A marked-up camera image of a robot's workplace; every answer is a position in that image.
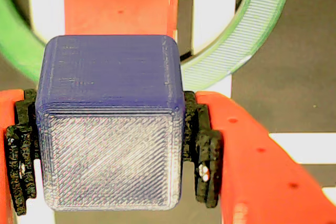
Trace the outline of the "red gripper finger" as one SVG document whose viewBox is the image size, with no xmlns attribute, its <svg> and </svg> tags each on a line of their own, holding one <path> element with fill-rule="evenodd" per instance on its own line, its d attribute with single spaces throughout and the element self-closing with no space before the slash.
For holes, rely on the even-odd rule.
<svg viewBox="0 0 336 224">
<path fill-rule="evenodd" d="M 1 223 L 25 215 L 26 201 L 37 196 L 35 100 L 35 89 L 1 91 Z"/>
<path fill-rule="evenodd" d="M 232 99 L 184 93 L 183 159 L 195 167 L 195 197 L 221 207 L 223 223 L 335 223 L 318 182 Z"/>
</svg>

